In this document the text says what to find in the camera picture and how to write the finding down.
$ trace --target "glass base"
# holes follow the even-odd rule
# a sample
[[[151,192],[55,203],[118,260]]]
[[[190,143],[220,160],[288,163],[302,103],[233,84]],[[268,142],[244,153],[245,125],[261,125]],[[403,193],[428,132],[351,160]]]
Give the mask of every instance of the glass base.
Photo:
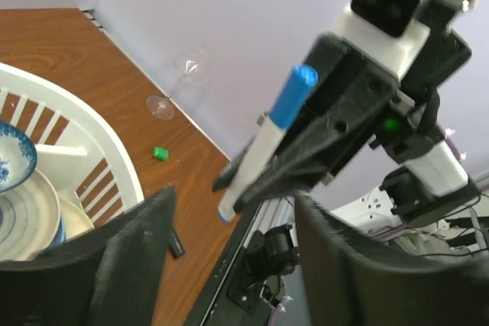
[[[175,108],[171,101],[159,95],[150,95],[146,100],[146,106],[153,116],[161,120],[170,120],[175,116]]]

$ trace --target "camera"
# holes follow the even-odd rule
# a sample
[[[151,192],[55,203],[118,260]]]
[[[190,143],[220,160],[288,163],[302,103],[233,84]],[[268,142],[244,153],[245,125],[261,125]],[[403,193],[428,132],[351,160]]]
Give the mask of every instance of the camera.
[[[391,37],[403,35],[421,0],[351,0],[351,10]]]

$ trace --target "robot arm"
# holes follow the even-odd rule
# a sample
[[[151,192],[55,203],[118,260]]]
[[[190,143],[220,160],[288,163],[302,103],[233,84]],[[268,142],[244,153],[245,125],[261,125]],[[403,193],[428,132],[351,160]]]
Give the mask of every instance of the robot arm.
[[[335,211],[367,232],[424,227],[476,197],[478,189],[436,124],[437,88],[471,55],[450,24],[476,4],[351,0],[304,61],[319,78],[275,158],[251,183],[237,184],[251,142],[213,189],[234,186],[234,210],[240,212],[331,181],[369,144],[382,146],[400,168],[368,196]]]

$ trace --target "small green cube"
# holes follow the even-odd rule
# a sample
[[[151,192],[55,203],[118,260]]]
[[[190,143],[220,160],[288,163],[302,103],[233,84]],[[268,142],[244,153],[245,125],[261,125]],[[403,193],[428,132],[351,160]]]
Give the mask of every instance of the small green cube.
[[[166,149],[159,148],[159,147],[153,148],[153,157],[156,158],[157,160],[167,160],[169,154],[170,152],[168,152],[168,150]]]

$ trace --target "white marker body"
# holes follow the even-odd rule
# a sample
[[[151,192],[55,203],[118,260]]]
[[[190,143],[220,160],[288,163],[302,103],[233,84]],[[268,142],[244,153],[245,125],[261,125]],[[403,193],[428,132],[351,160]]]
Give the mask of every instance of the white marker body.
[[[221,219],[227,223],[236,216],[233,209],[239,196],[267,166],[287,130],[276,126],[267,116],[250,149],[244,156],[235,178],[219,203]]]

